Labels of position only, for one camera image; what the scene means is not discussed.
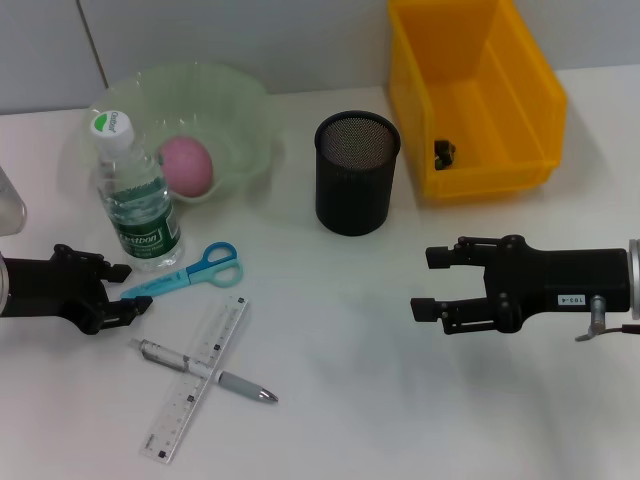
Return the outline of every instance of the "black mesh pen holder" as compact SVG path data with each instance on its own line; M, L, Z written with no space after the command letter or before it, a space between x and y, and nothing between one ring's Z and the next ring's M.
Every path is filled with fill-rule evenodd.
M346 236L371 233L387 219L400 135L370 112L334 115L318 128L316 215Z

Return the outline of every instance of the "white pen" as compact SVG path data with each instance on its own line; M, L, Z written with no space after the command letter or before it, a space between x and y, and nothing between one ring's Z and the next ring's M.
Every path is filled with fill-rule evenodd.
M150 342L149 340L131 339L129 344L139 350L145 360L149 360L150 362L164 365L179 372L189 372L201 378L209 378L213 375L216 383L221 387L253 400L267 403L275 403L278 401L278 397L260 385L244 380L229 372L221 370L214 372L211 367L205 363L169 350L157 343Z

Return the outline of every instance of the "metal cylinder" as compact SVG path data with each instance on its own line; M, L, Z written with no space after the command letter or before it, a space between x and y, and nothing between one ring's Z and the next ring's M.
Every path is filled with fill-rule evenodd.
M591 299L591 326L589 331L592 335L601 335L607 329L605 315L607 313L607 302L600 295Z
M179 372L186 372L189 370L189 357L173 350L169 350L162 345L150 342L149 340L142 340L139 347L142 356L153 363L158 363L169 367Z
M27 207L0 167L0 237L20 232L27 222Z
M0 316L4 312L7 306L7 300L9 299L9 272L7 271L7 264L4 263L4 257L0 254Z
M640 240L629 241L629 279L631 314L634 320L640 320Z

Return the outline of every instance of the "pen tip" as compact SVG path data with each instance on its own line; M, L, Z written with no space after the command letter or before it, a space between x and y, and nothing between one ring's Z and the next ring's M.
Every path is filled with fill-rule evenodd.
M127 345L129 345L131 348L135 348L136 350L140 350L140 345L142 345L142 342L140 340L132 338L131 340L129 340L129 343Z
M269 390L265 390L264 388L260 391L260 398L269 403L277 403L278 397L276 397Z

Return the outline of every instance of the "table surface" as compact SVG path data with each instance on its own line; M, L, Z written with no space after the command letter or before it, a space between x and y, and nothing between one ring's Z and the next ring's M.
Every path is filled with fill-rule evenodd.
M424 207L401 155L389 218L362 238L315 217L313 135L337 111L392 118L383 89L275 97L285 128L270 178L180 210L183 264L231 242L245 265L239 286L174 292L131 327L94 337L57 318L0 321L0 478L637 478L640 339L578 345L584 314L540 315L512 336L447 337L414 323L409 306L412 296L483 295L482 269L426 267L426 247L460 235L519 233L541 249L626 248L640 237L640 66L559 77L571 100L565 154L545 186L501 203ZM0 117L2 166L29 209L25 230L0 240L5 256L45 259L66 243L122 260L78 166L81 115ZM171 466L140 456L176 374L128 340L185 350L229 294L252 303L225 367L280 403L214 386Z

